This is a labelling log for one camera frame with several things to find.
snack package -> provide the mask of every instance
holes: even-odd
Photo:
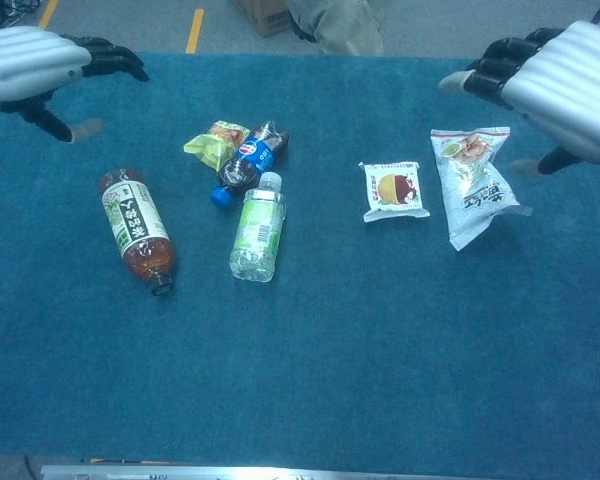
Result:
[[[217,172],[248,136],[248,128],[218,120],[208,133],[198,135],[187,142],[184,151],[195,155]]]
[[[391,217],[428,217],[422,207],[416,162],[384,165],[358,164],[367,176],[370,210],[362,217],[366,223]]]
[[[473,132],[431,130],[431,144],[442,182],[449,240],[460,251],[484,232],[496,215],[531,215],[493,166],[493,158],[509,137],[509,127]]]

blue bottle cap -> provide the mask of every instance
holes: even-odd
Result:
[[[216,187],[211,191],[211,201],[220,208],[229,208],[233,195],[227,187]]]

white snack package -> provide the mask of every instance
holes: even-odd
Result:
[[[442,183],[449,240],[460,251],[484,232],[496,215],[531,215],[516,200],[493,158],[509,137],[509,127],[473,132],[431,130],[431,144]]]
[[[370,210],[362,217],[365,223],[391,217],[429,216],[422,207],[416,162],[399,162],[358,166],[367,176],[367,200]]]

plastic bottle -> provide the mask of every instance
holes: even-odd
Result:
[[[107,173],[100,193],[124,263],[149,283],[151,293],[167,293],[175,253],[140,174],[130,169]]]
[[[285,218],[282,178],[274,172],[260,177],[260,185],[245,194],[240,225],[229,258],[236,278],[268,282],[273,278],[282,222]]]
[[[289,134],[277,132],[272,121],[252,131],[236,154],[220,167],[218,177],[222,185],[211,192],[213,203],[228,208],[235,196],[255,187],[260,175],[271,170],[288,142]]]

cardboard box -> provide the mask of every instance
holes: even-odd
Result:
[[[233,3],[264,37],[290,27],[284,0],[233,0]]]

